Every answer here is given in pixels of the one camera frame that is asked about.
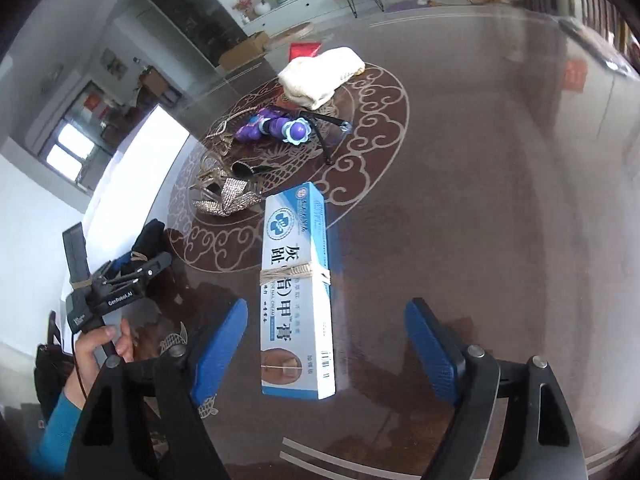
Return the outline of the blue sleeved forearm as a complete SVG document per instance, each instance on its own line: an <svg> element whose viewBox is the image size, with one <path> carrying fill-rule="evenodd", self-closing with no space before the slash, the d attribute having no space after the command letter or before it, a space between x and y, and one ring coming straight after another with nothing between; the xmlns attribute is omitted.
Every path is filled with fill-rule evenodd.
<svg viewBox="0 0 640 480"><path fill-rule="evenodd" d="M62 393L39 444L29 455L29 463L39 479L64 477L70 445L80 414L81 408Z"/></svg>

